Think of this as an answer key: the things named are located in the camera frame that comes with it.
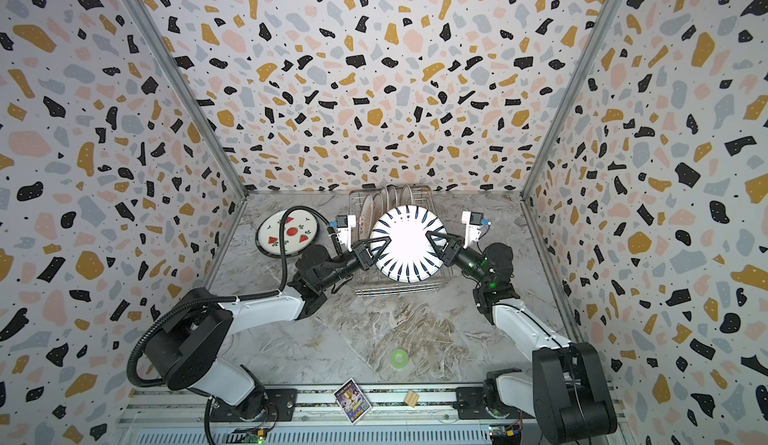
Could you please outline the blue leaf pattern plate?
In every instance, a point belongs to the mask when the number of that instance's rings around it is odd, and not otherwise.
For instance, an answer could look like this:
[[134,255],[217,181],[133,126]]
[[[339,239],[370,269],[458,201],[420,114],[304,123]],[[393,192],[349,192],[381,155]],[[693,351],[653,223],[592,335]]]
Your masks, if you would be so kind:
[[386,254],[376,264],[390,280],[417,283],[435,275],[442,263],[431,253],[425,233],[444,232],[440,218],[417,205],[401,205],[385,212],[373,225],[370,238],[389,237]]

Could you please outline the white watermelon pattern plate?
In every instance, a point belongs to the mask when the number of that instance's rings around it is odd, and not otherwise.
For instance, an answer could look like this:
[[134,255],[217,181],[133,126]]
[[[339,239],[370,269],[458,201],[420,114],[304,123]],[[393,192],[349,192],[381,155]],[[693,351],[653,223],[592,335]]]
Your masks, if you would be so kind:
[[[279,226],[284,210],[280,210],[266,218],[256,232],[256,246],[261,253],[272,258],[280,257]],[[286,219],[283,241],[287,257],[300,254],[317,238],[318,221],[310,212],[298,210],[292,212]]]

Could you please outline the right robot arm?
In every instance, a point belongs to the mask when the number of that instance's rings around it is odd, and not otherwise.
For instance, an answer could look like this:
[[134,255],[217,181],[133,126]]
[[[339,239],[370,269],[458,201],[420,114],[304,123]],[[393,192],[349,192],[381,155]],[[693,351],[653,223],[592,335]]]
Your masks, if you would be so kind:
[[444,265],[458,267],[475,282],[477,311],[531,363],[529,378],[517,369],[489,373],[486,407],[527,413],[552,444],[616,432],[617,414],[597,350],[557,333],[529,309],[512,284],[511,247],[495,242],[479,252],[456,235],[428,232],[426,238]]

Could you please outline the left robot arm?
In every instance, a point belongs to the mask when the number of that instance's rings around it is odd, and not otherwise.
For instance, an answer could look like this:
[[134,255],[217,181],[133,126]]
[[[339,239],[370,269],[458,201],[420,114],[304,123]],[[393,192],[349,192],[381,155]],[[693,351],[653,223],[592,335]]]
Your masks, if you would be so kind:
[[223,344],[247,329],[312,316],[327,301],[328,290],[373,267],[390,242],[358,241],[335,257],[324,246],[312,245],[281,290],[241,296],[191,290],[136,342],[126,370],[129,381],[136,387],[192,390],[235,408],[243,419],[253,418],[266,390],[246,367],[221,357]]

